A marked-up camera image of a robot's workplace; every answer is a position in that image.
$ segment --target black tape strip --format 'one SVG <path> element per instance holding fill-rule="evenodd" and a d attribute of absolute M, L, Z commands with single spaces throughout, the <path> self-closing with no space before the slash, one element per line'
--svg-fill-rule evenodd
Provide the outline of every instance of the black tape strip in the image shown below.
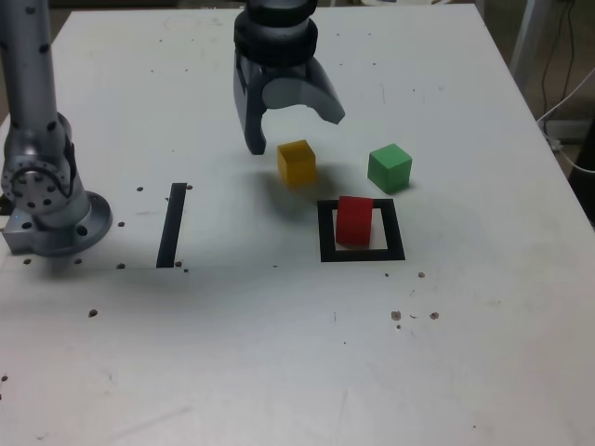
<path fill-rule="evenodd" d="M 176 249 L 178 248 L 179 225 L 182 223 L 185 198 L 186 183 L 172 184 L 167 213 L 165 214 L 164 230 L 161 234 L 159 254 L 157 255 L 157 268 L 174 268 Z"/>

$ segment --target cube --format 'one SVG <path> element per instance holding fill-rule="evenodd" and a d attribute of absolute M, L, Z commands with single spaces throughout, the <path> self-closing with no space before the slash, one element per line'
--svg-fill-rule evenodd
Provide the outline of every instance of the cube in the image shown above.
<path fill-rule="evenodd" d="M 346 246 L 369 246 L 373 208 L 374 200 L 370 198 L 339 197 L 336 242 Z"/>
<path fill-rule="evenodd" d="M 409 184 L 412 159 L 396 144 L 372 151 L 368 178 L 385 193 L 394 193 Z"/>
<path fill-rule="evenodd" d="M 305 140 L 278 146 L 277 167 L 290 188 L 316 182 L 316 155 Z"/>

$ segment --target black square outline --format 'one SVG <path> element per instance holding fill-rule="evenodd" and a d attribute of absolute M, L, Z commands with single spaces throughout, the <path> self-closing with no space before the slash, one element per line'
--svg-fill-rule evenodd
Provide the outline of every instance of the black square outline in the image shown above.
<path fill-rule="evenodd" d="M 318 204 L 318 237 L 320 239 L 321 262 L 380 262 L 405 260 L 405 251 L 399 231 L 394 201 L 374 200 L 374 208 L 382 213 L 382 226 L 387 239 L 387 249 L 358 249 L 338 251 L 335 248 L 333 210 L 338 208 L 338 200 L 322 200 Z"/>

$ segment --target table surface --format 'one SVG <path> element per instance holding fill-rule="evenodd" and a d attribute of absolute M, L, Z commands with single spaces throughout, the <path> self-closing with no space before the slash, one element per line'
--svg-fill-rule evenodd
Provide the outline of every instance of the table surface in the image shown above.
<path fill-rule="evenodd" d="M 0 443 L 593 444 L 592 229 L 475 8 L 319 9 L 347 115 L 270 111 L 261 157 L 236 14 L 77 12 L 53 45 L 114 226 L 80 265 L 2 243 Z M 289 192 L 275 147 L 303 138 L 322 186 Z M 316 200 L 387 198 L 366 165 L 391 142 L 414 160 L 407 259 L 321 264 Z M 154 267 L 173 182 L 188 272 Z"/>

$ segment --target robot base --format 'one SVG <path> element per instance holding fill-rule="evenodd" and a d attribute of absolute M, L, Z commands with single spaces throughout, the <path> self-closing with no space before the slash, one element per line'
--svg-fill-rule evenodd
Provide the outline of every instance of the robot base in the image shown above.
<path fill-rule="evenodd" d="M 67 256 L 97 243 L 112 225 L 108 202 L 94 192 L 86 193 L 91 207 L 76 225 L 58 230 L 42 230 L 31 215 L 19 209 L 10 216 L 4 238 L 12 254 L 34 253 L 39 256 Z"/>

